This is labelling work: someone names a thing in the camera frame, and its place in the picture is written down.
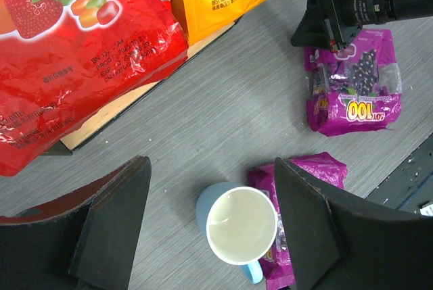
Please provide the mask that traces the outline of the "red candy bag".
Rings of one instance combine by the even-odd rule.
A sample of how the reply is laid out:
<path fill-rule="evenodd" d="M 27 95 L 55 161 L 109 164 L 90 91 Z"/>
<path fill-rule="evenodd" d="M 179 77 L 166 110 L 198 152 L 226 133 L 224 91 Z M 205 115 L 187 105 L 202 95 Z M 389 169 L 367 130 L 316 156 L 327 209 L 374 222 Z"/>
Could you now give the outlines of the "red candy bag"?
<path fill-rule="evenodd" d="M 1 0 L 1 175 L 187 59 L 161 0 Z"/>

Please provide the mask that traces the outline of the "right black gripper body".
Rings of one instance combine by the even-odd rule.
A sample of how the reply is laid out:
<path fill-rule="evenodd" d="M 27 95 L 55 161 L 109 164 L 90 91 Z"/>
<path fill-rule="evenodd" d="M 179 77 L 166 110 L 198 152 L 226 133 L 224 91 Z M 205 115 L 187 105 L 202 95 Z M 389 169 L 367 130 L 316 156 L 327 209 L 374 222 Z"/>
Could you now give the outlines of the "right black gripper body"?
<path fill-rule="evenodd" d="M 349 26 L 342 19 L 343 12 L 338 5 L 341 0 L 307 0 L 307 7 L 319 7 L 327 13 L 324 20 L 329 36 L 329 49 L 343 50 L 347 48 L 360 33 L 360 26 Z"/>

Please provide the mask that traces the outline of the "blue and white mug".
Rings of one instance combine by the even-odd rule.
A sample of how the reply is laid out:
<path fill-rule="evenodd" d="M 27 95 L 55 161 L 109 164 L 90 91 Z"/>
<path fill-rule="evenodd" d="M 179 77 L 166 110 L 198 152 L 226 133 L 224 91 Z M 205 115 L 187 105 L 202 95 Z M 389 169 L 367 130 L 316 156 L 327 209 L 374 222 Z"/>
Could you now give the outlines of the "blue and white mug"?
<path fill-rule="evenodd" d="M 261 258 L 273 242 L 272 232 L 259 232 L 272 203 L 253 187 L 221 182 L 206 187 L 196 202 L 196 220 L 212 252 L 227 264 L 239 266 Z"/>

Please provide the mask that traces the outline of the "purple candy bag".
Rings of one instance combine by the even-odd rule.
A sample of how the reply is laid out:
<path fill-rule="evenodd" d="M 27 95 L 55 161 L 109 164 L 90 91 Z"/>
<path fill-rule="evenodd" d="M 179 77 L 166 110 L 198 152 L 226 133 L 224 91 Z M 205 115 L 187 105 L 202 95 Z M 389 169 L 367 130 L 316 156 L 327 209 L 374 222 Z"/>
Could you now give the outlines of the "purple candy bag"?
<path fill-rule="evenodd" d="M 346 164 L 336 160 L 329 153 L 305 155 L 290 161 L 314 177 L 339 189 L 344 188 L 348 168 Z M 274 167 L 275 164 L 271 162 L 255 167 L 247 174 L 248 185 L 261 191 L 267 197 L 277 217 L 271 218 L 267 211 L 258 211 L 260 214 L 265 214 L 265 224 L 257 231 L 272 232 L 273 242 L 261 258 L 242 266 L 241 269 L 253 284 L 265 280 L 267 289 L 289 289 L 295 284 L 295 276 L 277 199 Z"/>
<path fill-rule="evenodd" d="M 402 112 L 401 72 L 388 29 L 364 29 L 345 49 L 304 49 L 311 130 L 327 137 L 384 130 Z"/>

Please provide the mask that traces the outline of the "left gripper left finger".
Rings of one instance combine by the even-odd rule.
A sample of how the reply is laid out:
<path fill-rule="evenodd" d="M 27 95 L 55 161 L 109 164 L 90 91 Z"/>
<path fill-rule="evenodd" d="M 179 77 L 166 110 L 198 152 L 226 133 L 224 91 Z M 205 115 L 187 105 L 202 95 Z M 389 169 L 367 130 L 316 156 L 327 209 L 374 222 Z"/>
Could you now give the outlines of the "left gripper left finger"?
<path fill-rule="evenodd" d="M 1 217 L 2 289 L 127 289 L 150 188 L 150 159 Z"/>

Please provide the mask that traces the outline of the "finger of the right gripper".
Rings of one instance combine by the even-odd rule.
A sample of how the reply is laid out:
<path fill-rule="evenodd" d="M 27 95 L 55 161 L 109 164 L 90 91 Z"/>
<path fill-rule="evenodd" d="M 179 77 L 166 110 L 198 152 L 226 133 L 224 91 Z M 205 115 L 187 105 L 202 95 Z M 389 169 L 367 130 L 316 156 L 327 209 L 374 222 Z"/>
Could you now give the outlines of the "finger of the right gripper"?
<path fill-rule="evenodd" d="M 291 38 L 294 47 L 329 49 L 329 36 L 324 20 L 327 13 L 319 7 L 307 8 Z"/>

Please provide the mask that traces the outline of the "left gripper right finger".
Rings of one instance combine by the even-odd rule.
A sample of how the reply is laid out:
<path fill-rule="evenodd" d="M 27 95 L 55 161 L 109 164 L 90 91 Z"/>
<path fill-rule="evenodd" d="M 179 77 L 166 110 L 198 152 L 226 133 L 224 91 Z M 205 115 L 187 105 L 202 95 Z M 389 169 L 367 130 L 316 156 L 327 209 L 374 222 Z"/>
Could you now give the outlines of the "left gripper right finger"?
<path fill-rule="evenodd" d="M 297 289 L 431 289 L 432 219 L 372 203 L 277 158 Z"/>

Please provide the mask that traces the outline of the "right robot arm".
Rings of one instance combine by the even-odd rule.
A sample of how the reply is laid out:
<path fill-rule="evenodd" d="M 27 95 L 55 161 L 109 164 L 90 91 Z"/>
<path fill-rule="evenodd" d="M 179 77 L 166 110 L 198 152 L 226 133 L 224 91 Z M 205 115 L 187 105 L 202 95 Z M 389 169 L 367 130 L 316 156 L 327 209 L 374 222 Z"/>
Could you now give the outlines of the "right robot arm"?
<path fill-rule="evenodd" d="M 348 47 L 366 25 L 432 16 L 432 0 L 307 0 L 291 44 L 333 52 Z"/>

